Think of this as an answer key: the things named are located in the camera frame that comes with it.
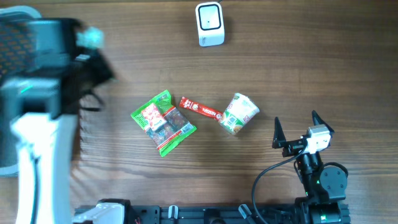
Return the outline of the teal snack wrapper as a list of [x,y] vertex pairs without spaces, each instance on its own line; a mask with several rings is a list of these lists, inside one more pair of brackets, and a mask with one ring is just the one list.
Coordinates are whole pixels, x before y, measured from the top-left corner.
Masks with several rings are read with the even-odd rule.
[[103,31],[96,27],[89,27],[84,32],[78,32],[76,44],[88,49],[101,49],[104,47]]

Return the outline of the green candy bag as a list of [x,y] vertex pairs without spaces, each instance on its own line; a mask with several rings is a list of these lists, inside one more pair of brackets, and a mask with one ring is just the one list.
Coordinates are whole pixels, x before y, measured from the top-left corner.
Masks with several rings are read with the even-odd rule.
[[172,95],[168,90],[133,111],[131,118],[154,141],[161,157],[197,130],[172,104]]

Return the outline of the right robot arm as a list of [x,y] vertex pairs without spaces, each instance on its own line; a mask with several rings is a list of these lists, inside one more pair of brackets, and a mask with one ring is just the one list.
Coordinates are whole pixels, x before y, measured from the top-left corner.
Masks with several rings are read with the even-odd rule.
[[275,118],[272,147],[281,148],[283,157],[294,158],[294,167],[305,190],[305,197],[295,199],[298,223],[350,223],[346,198],[348,170],[337,162],[324,163],[320,152],[330,147],[335,131],[312,111],[313,126],[300,139],[288,141]]

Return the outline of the cup noodles container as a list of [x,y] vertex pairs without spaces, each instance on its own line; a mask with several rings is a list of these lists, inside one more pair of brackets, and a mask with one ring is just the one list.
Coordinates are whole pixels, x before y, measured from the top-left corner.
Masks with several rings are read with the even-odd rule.
[[218,122],[227,132],[237,134],[259,112],[247,96],[235,93]]

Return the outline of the red Nescafe stick sachet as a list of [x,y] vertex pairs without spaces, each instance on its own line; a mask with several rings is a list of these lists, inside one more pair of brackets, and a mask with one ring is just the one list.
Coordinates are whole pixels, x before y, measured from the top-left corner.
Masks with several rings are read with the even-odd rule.
[[196,113],[199,113],[203,116],[213,118],[217,121],[219,121],[222,117],[222,113],[216,109],[210,108],[208,106],[205,106],[201,103],[198,103],[196,101],[192,101],[186,97],[182,97],[180,100],[179,106],[181,108],[185,108],[190,111],[194,111]]

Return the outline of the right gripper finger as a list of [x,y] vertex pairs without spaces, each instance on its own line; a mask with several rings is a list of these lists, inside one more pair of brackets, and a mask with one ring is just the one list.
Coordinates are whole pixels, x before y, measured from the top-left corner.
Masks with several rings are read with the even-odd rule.
[[272,140],[272,147],[274,149],[283,148],[286,146],[286,138],[282,129],[282,125],[278,117],[274,119],[274,137]]
[[335,133],[335,130],[331,126],[329,126],[324,120],[322,120],[315,110],[312,111],[312,120],[315,126],[323,124],[328,128],[330,134]]

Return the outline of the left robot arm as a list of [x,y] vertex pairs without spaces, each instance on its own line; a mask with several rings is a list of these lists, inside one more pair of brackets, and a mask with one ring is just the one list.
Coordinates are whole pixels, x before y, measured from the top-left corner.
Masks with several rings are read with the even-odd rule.
[[1,40],[22,52],[1,77],[2,136],[17,154],[18,223],[71,223],[70,162],[80,100],[114,73],[101,32],[77,19],[1,20]]

